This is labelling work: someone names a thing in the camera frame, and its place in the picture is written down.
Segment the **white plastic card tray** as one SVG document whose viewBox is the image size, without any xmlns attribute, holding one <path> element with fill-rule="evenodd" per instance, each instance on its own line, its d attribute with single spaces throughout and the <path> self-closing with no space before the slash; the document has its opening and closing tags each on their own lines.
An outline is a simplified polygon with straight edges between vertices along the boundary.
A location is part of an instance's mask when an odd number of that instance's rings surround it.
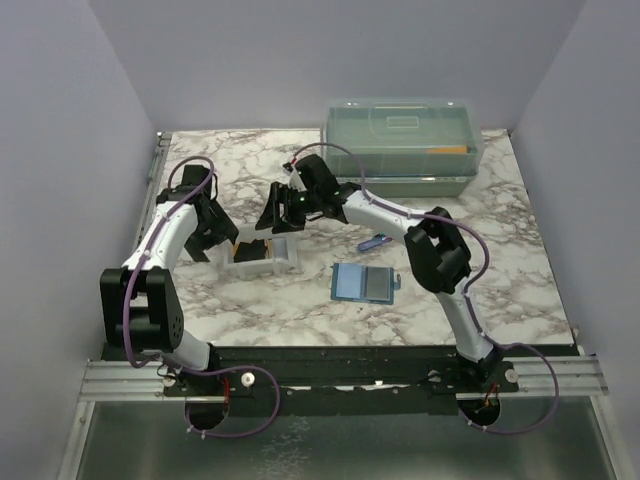
<svg viewBox="0 0 640 480">
<path fill-rule="evenodd" d="M 223 268 L 241 278 L 283 274 L 299 266 L 293 236 L 241 238 L 223 254 Z"/>
</svg>

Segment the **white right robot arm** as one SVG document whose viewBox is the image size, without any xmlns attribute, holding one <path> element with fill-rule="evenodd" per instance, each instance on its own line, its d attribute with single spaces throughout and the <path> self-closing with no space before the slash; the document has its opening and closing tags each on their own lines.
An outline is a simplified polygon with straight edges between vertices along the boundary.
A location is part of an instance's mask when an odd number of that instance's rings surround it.
<svg viewBox="0 0 640 480">
<path fill-rule="evenodd" d="M 488 338 L 470 294 L 471 252 L 461 225 L 447 210 L 422 213 L 385 202 L 364 186 L 340 183 L 318 155 L 291 165 L 289 182 L 274 182 L 255 228 L 272 233 L 302 231 L 308 216 L 371 228 L 403 244 L 417 283 L 434 294 L 451 326 L 460 364 L 460 379 L 480 392 L 496 380 L 502 355 Z"/>
</svg>

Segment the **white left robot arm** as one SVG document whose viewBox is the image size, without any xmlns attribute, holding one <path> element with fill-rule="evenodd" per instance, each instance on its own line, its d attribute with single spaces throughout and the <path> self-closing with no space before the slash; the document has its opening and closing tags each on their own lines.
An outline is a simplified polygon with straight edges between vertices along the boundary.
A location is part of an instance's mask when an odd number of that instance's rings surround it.
<svg viewBox="0 0 640 480">
<path fill-rule="evenodd" d="M 207 262 L 206 251 L 233 244 L 239 230 L 218 203 L 211 159 L 191 156 L 178 167 L 181 182 L 159 193 L 141 243 L 121 267 L 101 274 L 104 328 L 107 343 L 121 347 L 132 367 L 160 360 L 188 372 L 188 384 L 209 395 L 221 385 L 220 359 L 212 344 L 187 331 L 172 272 L 183 251 Z"/>
</svg>

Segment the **blue leather card holder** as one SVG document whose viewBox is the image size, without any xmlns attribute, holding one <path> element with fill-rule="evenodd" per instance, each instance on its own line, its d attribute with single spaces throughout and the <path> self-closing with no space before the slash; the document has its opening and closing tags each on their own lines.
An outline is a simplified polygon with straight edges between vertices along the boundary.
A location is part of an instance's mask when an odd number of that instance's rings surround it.
<svg viewBox="0 0 640 480">
<path fill-rule="evenodd" d="M 401 288 L 401 276 L 391 267 L 335 263 L 332 266 L 331 299 L 392 305 Z"/>
</svg>

